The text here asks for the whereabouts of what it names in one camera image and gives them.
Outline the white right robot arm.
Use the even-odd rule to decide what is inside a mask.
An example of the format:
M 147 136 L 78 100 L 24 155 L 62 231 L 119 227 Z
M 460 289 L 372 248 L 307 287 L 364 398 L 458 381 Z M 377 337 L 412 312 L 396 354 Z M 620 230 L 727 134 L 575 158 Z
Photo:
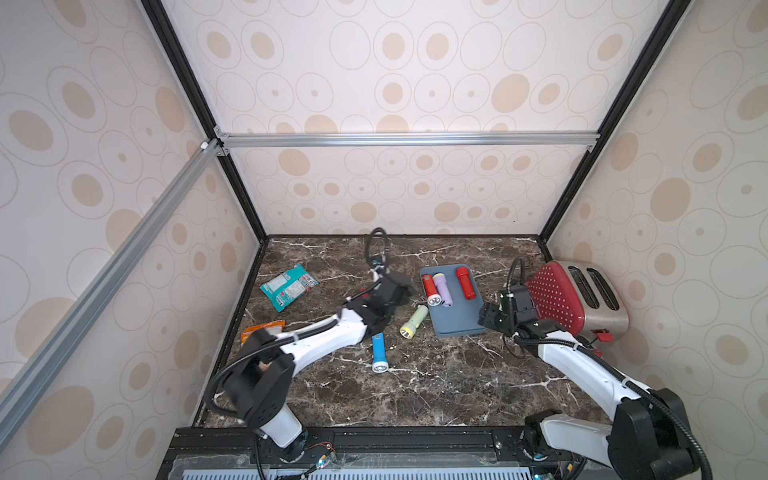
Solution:
M 611 420 L 600 424 L 555 410 L 531 415 L 523 435 L 530 457 L 568 451 L 611 467 L 622 479 L 713 478 L 679 396 L 631 378 L 556 321 L 538 318 L 526 286 L 508 285 L 499 303 L 483 304 L 478 322 L 558 369 Z

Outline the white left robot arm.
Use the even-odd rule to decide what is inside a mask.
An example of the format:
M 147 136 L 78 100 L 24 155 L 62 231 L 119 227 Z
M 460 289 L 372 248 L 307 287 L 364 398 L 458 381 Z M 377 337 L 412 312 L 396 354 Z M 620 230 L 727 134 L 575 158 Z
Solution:
M 299 448 L 305 429 L 286 404 L 293 378 L 317 360 L 383 332 L 411 296 L 407 276 L 391 271 L 374 277 L 369 288 L 323 321 L 279 335 L 251 334 L 236 358 L 209 380 L 206 407 L 242 421 L 281 449 Z

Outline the red flashlight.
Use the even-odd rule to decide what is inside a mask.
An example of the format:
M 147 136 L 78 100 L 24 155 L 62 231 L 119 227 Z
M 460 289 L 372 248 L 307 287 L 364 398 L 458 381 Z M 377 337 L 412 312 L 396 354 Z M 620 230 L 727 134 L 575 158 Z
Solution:
M 467 301 L 474 300 L 477 297 L 477 294 L 471 280 L 470 270 L 464 266 L 458 267 L 455 274 L 465 299 Z
M 443 300 L 433 280 L 433 277 L 431 275 L 425 274 L 421 276 L 421 280 L 425 291 L 427 305 L 430 307 L 440 306 L 443 303 Z

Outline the light green flashlight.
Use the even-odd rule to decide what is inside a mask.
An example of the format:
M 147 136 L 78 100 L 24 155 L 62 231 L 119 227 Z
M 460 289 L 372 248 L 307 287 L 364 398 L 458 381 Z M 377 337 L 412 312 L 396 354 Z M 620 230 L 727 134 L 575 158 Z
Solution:
M 418 305 L 410 318 L 400 327 L 400 334 L 406 339 L 413 338 L 428 313 L 429 308 L 426 305 Z

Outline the blue flashlight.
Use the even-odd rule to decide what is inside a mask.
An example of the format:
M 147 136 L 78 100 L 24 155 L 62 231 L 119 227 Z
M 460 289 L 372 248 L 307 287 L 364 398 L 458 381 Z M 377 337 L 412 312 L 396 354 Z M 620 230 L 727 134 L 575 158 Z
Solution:
M 372 337 L 372 350 L 372 371 L 377 374 L 387 372 L 389 369 L 389 362 L 386 356 L 386 345 L 382 333 Z

